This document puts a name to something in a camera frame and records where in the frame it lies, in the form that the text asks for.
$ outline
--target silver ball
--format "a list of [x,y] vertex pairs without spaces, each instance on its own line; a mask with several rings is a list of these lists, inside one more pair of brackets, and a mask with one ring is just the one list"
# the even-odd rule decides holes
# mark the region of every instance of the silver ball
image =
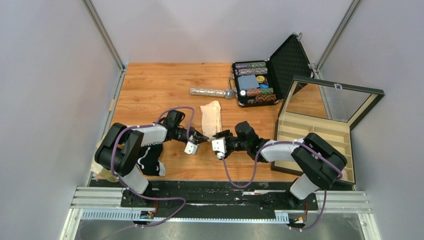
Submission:
[[234,92],[230,89],[224,91],[224,97],[226,99],[232,99],[234,97]]

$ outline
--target vertical metal post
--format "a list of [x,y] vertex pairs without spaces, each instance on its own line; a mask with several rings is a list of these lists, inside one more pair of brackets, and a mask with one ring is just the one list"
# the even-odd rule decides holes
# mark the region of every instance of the vertical metal post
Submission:
[[110,54],[112,55],[113,60],[115,61],[116,65],[120,69],[121,73],[125,69],[125,65],[122,62],[116,48],[112,44],[111,38],[109,37],[108,33],[106,32],[105,27],[103,26],[102,21],[100,20],[100,17],[96,11],[96,8],[93,5],[93,2],[91,0],[82,0],[82,3],[84,4],[85,8],[88,11],[88,14],[90,15],[91,19],[94,22],[94,25],[96,26],[98,32],[100,33],[101,37],[103,38],[104,43],[106,44],[107,49],[109,49]]
[[319,62],[316,66],[317,71],[321,71],[321,69],[324,67],[324,64],[326,63],[327,59],[330,56],[330,53],[333,51],[334,46],[339,41],[340,36],[342,35],[343,31],[345,30],[346,26],[348,25],[349,21],[351,20],[352,16],[358,9],[359,4],[362,0],[353,0],[350,4],[349,8],[347,9],[346,14],[343,16],[343,19],[341,20],[340,24],[338,25],[334,35],[332,36],[330,42],[328,43],[327,48],[325,49],[324,53],[322,54],[321,58],[319,59]]

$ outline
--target robotic arm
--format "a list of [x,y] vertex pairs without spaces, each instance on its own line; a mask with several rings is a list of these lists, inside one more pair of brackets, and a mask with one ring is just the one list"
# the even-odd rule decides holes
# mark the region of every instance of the robotic arm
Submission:
[[[195,155],[199,144],[209,139],[193,127],[185,129],[180,126],[184,117],[185,114],[183,112],[172,110],[158,124],[152,124],[151,127],[128,130],[120,138],[118,144],[122,148],[116,150],[113,167],[117,175],[137,193],[144,193],[149,185],[149,181],[141,174],[137,165],[138,155],[142,146],[176,140],[186,144],[185,153]],[[126,128],[127,126],[121,123],[112,125],[94,155],[96,163],[108,170],[111,169],[114,144],[118,135]]]
[[[271,144],[260,151],[258,162],[268,163],[274,161],[296,162],[304,174],[297,178],[287,191],[288,200],[295,204],[298,200],[305,199],[309,194],[318,189],[328,190],[338,179],[338,173],[331,166],[311,154],[303,146],[293,143],[273,144],[277,141],[259,138],[255,130],[247,121],[235,126],[237,137],[229,131],[222,131],[214,135],[212,149],[219,159],[227,158],[234,151],[246,151],[254,160],[258,151],[265,145]],[[305,138],[294,139],[319,153],[340,171],[346,166],[346,158],[333,148],[328,142],[315,133],[309,133]]]

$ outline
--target white wall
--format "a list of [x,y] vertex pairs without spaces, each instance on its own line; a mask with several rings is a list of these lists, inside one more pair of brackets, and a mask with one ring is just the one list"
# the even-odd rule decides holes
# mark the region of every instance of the white wall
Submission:
[[122,60],[263,60],[303,33],[318,63],[352,0],[93,0]]
[[357,187],[383,240],[423,239],[424,2],[362,2],[323,78],[385,91],[352,132]]
[[0,23],[0,239],[56,240],[118,68],[80,0],[3,0]]

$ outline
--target perforated metal strip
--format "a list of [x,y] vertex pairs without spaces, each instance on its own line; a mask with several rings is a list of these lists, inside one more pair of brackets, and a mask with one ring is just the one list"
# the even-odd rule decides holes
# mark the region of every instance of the perforated metal strip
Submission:
[[[81,220],[121,220],[121,221],[151,221],[158,222],[164,217],[154,219],[140,218],[140,210],[115,210],[115,209],[84,209]],[[170,222],[196,222],[196,223],[259,223],[259,224],[288,224],[289,214],[276,212],[275,219],[241,219],[241,218],[185,218],[173,217]]]

